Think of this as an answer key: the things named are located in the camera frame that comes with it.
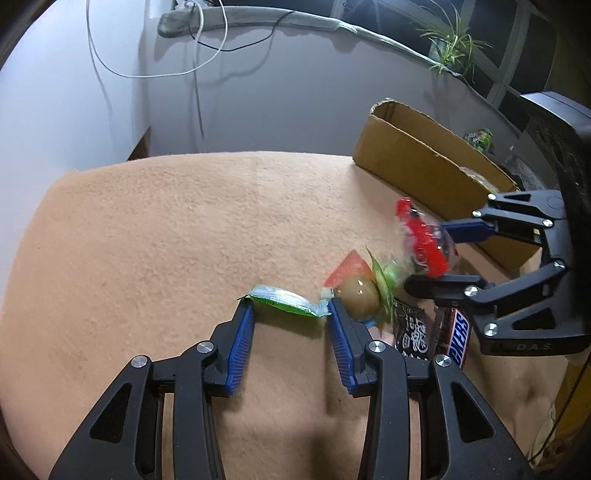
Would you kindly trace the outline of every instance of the potted plant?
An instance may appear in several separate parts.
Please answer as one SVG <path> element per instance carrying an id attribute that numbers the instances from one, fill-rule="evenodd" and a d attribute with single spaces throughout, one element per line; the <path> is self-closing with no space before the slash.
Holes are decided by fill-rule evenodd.
<path id="1" fill-rule="evenodd" d="M 449 25 L 449 30 L 438 30 L 436 28 L 420 28 L 422 31 L 422 37 L 428 37 L 431 40 L 431 51 L 429 52 L 429 58 L 439 62 L 439 65 L 434 65 L 431 68 L 437 68 L 438 73 L 443 71 L 444 67 L 447 67 L 454 72 L 465 75 L 472 69 L 474 74 L 474 54 L 477 50 L 483 47 L 491 47 L 489 43 L 482 40 L 474 40 L 468 33 L 467 26 L 464 25 L 460 14 L 457 11 L 455 5 L 452 4 L 454 11 L 454 21 L 452 21 L 443 9 L 436 1 L 431 0 L 437 8 L 439 8 Z"/>

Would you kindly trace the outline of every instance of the cardboard box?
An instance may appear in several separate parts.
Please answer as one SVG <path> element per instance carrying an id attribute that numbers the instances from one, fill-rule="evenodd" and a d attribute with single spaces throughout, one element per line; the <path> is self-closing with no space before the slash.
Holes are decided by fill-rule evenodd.
<path id="1" fill-rule="evenodd" d="M 359 137 L 354 162 L 402 190 L 444 220 L 471 218 L 491 192 L 468 176 L 467 167 L 500 192 L 517 185 L 499 167 L 435 120 L 394 100 L 374 105 Z M 511 276 L 537 248 L 493 237 L 479 246 Z"/>

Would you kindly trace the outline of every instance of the plastic bag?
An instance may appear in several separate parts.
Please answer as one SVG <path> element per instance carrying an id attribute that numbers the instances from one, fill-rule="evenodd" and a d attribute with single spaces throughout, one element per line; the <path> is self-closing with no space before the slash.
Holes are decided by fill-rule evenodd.
<path id="1" fill-rule="evenodd" d="M 248 293 L 247 297 L 297 315 L 325 317 L 330 314 L 328 299 L 321 299 L 318 303 L 312 303 L 297 293 L 282 288 L 257 285 Z"/>
<path id="2" fill-rule="evenodd" d="M 414 274 L 441 277 L 459 260 L 456 245 L 441 225 L 420 212 L 406 197 L 396 202 L 396 217 L 406 227 L 404 249 Z"/>

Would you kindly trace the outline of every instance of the green leaf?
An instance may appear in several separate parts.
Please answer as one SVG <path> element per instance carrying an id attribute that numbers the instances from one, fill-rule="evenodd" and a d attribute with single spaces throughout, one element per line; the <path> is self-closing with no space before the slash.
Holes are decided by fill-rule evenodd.
<path id="1" fill-rule="evenodd" d="M 384 271 L 382 270 L 382 266 L 372 255 L 369 248 L 365 247 L 365 249 L 368 251 L 369 257 L 371 258 L 371 268 L 374 271 L 375 280 L 378 284 L 379 297 L 382 300 L 382 304 L 384 305 L 384 307 L 386 307 L 386 312 L 389 313 L 392 309 L 392 294 L 390 293 L 390 289 L 388 288 L 388 283 L 386 282 Z"/>

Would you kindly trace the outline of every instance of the candy wrapper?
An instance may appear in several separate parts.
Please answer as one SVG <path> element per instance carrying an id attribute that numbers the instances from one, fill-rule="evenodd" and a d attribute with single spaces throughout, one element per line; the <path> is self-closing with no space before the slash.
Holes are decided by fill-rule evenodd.
<path id="1" fill-rule="evenodd" d="M 410 198 L 396 202 L 396 217 L 406 227 L 404 248 L 414 274 L 441 277 L 458 262 L 452 238 L 438 222 L 420 212 Z"/>
<path id="2" fill-rule="evenodd" d="M 470 341 L 470 322 L 461 310 L 438 308 L 435 325 L 429 341 L 429 358 L 444 353 L 460 368 L 464 367 L 468 342 Z"/>
<path id="3" fill-rule="evenodd" d="M 307 317 L 325 317 L 330 315 L 328 309 L 329 299 L 320 299 L 320 302 L 312 303 L 297 293 L 283 290 L 282 288 L 257 285 L 247 296 L 261 303 L 271 305 L 276 309 L 297 315 Z"/>
<path id="4" fill-rule="evenodd" d="M 394 332 L 396 350 L 405 356 L 428 358 L 427 325 L 425 311 L 394 299 Z"/>

